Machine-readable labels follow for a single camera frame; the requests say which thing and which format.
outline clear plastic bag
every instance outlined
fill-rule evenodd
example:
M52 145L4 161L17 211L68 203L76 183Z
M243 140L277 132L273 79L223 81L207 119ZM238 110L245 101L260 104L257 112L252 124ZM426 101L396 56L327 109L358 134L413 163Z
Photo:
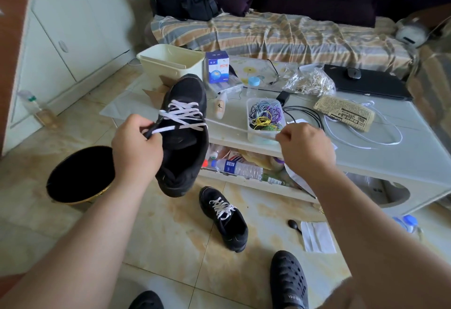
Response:
M282 89L301 94L322 97L335 94L335 83L324 70L317 65L286 69L279 75L285 81Z

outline blue bottle cap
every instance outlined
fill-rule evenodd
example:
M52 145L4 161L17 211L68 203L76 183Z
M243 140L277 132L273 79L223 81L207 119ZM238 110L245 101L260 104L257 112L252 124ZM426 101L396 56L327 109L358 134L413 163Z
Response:
M418 220L417 220L417 218L414 217L414 216L412 216L412 215L410 215L410 214L404 215L404 216L402 217L402 220L403 220L406 224L408 224L408 225L410 225L410 226L418 226Z
M248 85L250 86L258 86L260 84L260 78L257 78L256 76L251 76L248 79Z

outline newspaper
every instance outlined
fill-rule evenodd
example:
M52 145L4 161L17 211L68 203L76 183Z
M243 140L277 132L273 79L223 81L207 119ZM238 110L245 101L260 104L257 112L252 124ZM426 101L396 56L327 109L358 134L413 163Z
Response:
M374 120L374 111L337 97L323 96L313 106L313 109L364 132L369 131Z

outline black plastic spoon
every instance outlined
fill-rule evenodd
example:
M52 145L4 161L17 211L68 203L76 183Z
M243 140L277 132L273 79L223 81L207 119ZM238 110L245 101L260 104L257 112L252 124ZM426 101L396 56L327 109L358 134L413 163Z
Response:
M302 231L298 227L298 223L294 220L288 220L288 226L290 226L292 229L299 231L302 235Z

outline hand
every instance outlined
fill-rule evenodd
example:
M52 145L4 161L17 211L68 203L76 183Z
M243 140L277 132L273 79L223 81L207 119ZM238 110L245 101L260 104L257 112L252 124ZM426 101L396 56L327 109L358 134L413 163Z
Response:
M161 134L147 140L141 131L153 124L138 114L130 115L119 126L111 142L116 180L147 187L163 160Z
M288 124L276 140L285 163L305 180L335 167L334 147L321 129L307 123Z

